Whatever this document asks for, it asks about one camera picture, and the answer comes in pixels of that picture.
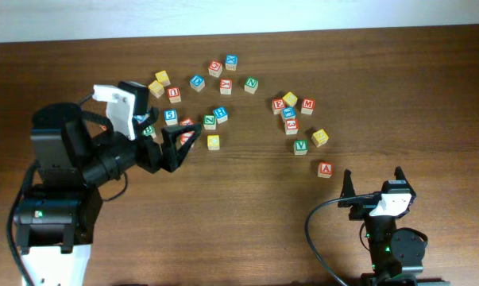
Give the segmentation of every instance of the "white background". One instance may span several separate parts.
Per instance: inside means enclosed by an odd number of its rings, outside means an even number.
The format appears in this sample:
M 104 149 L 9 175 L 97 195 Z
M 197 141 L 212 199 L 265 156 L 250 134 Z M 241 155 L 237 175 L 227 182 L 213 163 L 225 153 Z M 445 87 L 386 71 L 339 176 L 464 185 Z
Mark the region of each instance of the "white background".
M 479 0 L 0 0 L 0 42 L 479 23 Z

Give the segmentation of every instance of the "wooden table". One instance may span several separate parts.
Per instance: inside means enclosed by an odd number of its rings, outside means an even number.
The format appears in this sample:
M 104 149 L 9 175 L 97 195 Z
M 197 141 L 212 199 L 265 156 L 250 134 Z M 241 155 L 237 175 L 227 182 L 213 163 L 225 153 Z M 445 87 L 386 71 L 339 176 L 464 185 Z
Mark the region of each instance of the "wooden table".
M 232 96 L 223 96 L 207 65 L 228 52 L 238 55 L 238 70 L 222 73 L 234 81 Z M 430 238 L 422 277 L 479 285 L 479 25 L 0 44 L 0 285 L 20 281 L 5 223 L 35 157 L 32 114 L 76 102 L 96 83 L 150 83 L 164 69 L 183 101 L 150 104 L 197 120 L 224 106 L 229 121 L 203 132 L 172 174 L 128 171 L 129 190 L 100 213 L 85 285 L 331 281 L 306 243 L 308 212 L 339 196 L 345 168 L 363 194 L 378 191 L 398 165 L 418 195 L 398 226 Z M 194 74 L 206 80 L 200 93 L 188 84 Z M 244 92 L 247 76 L 260 80 L 255 95 Z M 313 115 L 298 111 L 296 136 L 284 134 L 270 106 L 288 91 L 316 99 Z M 105 104 L 85 108 L 104 112 Z M 327 144 L 294 156 L 294 140 L 320 128 Z M 220 135 L 221 150 L 207 150 L 210 133 Z M 322 160 L 335 166 L 330 179 L 317 177 Z M 110 196 L 122 185 L 100 191 Z M 311 232 L 350 279 L 371 264 L 361 224 L 347 215 L 321 210 Z

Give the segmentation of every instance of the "yellow block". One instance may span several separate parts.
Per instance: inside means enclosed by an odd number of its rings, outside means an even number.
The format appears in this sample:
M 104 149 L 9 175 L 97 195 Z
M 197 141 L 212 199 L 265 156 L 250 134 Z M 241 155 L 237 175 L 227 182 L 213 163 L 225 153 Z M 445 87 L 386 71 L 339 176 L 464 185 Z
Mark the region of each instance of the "yellow block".
M 283 97 L 285 103 L 287 103 L 288 106 L 294 107 L 294 105 L 297 103 L 297 97 L 289 92 Z
M 208 135 L 207 136 L 207 148 L 209 150 L 220 150 L 220 136 Z
M 158 83 L 157 80 L 149 84 L 149 90 L 157 98 L 159 98 L 165 92 L 165 90 L 163 89 L 163 86 L 161 85 L 161 83 Z
M 168 79 L 168 75 L 166 71 L 160 71 L 156 73 L 156 79 L 163 84 L 164 87 L 170 85 L 170 79 Z
M 326 134 L 326 131 L 324 129 L 321 129 L 315 133 L 313 133 L 313 136 L 311 136 L 311 140 L 317 147 L 326 144 L 327 140 L 329 137 Z

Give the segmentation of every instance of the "cable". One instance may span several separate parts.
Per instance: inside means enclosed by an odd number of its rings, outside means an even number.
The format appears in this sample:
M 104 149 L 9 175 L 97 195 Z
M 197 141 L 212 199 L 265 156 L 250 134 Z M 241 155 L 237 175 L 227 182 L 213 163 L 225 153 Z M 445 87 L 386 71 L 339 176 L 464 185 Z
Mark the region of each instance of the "cable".
M 368 246 L 366 246 L 366 244 L 363 242 L 363 236 L 361 235 L 363 233 L 363 229 L 365 228 L 365 223 L 363 222 L 363 224 L 361 224 L 361 228 L 359 229 L 359 240 L 361 241 L 361 244 L 363 245 L 363 247 L 369 251 L 369 248 Z
M 11 206 L 10 210 L 10 215 L 8 216 L 8 222 L 6 223 L 6 238 L 8 239 L 8 246 L 10 247 L 11 255 L 14 257 L 15 264 L 18 267 L 18 270 L 20 271 L 21 275 L 24 277 L 25 283 L 28 286 L 33 285 L 33 281 L 31 280 L 31 277 L 27 273 L 27 270 L 25 269 L 24 263 L 22 263 L 22 260 L 20 258 L 20 255 L 18 254 L 18 249 L 15 245 L 14 241 L 14 232 L 13 232 L 13 221 L 14 221 L 14 216 L 15 216 L 15 210 L 18 207 L 18 204 L 20 203 L 20 200 L 22 196 L 25 194 L 27 189 L 33 185 L 33 177 L 34 177 L 34 172 L 39 168 L 38 161 L 34 161 L 27 171 L 25 171 L 24 179 L 22 180 L 22 185 L 20 187 L 20 190 L 17 193 L 17 197 L 15 198 L 14 204 Z
M 103 199 L 103 202 L 111 202 L 117 199 L 118 197 L 122 196 L 126 192 L 126 190 L 128 189 L 128 175 L 126 175 L 126 172 L 124 172 L 123 175 L 125 176 L 125 187 L 122 189 L 122 191 L 120 191 L 116 195 L 113 195 L 109 199 Z
M 86 95 L 83 99 L 80 99 L 80 101 L 77 103 L 79 106 L 82 106 L 87 100 L 91 99 L 93 97 L 94 93 L 90 93 L 89 95 Z
M 330 205 L 332 203 L 347 202 L 347 201 L 351 201 L 351 200 L 355 200 L 355 199 L 371 198 L 372 196 L 373 195 L 357 195 L 357 196 L 350 197 L 350 198 L 332 199 L 332 200 L 329 200 L 327 202 L 321 203 L 310 212 L 310 214 L 306 218 L 306 222 L 304 223 L 304 233 L 306 234 L 306 240 L 308 241 L 308 245 L 310 246 L 311 251 L 313 251 L 313 254 L 317 257 L 317 259 L 319 259 L 320 263 L 327 270 L 327 272 L 329 272 L 329 274 L 342 286 L 348 286 L 348 284 L 345 283 L 345 281 L 343 281 L 340 277 L 338 277 L 338 275 L 336 275 L 336 273 L 334 273 L 333 269 L 331 269 L 331 267 L 329 267 L 329 265 L 326 262 L 324 262 L 322 256 L 320 256 L 319 252 L 317 251 L 317 249 L 313 245 L 313 242 L 311 241 L 310 230 L 309 230 L 310 218 L 321 207 Z

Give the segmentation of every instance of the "white bracket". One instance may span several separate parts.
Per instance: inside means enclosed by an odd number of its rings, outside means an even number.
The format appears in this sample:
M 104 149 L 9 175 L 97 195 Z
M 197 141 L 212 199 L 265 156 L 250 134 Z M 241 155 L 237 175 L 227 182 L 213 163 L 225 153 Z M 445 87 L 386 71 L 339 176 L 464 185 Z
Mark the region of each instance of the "white bracket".
M 34 246 L 21 259 L 33 286 L 82 286 L 90 256 L 91 245 L 73 246 L 69 254 L 61 254 L 60 246 Z
M 407 210 L 411 201 L 411 194 L 381 194 L 382 199 L 373 211 L 369 212 L 369 216 L 391 215 L 398 216 Z
M 135 130 L 131 122 L 135 95 L 114 86 L 95 84 L 94 89 L 93 99 L 107 102 L 106 116 L 112 122 L 114 131 L 123 133 L 130 140 L 135 140 Z

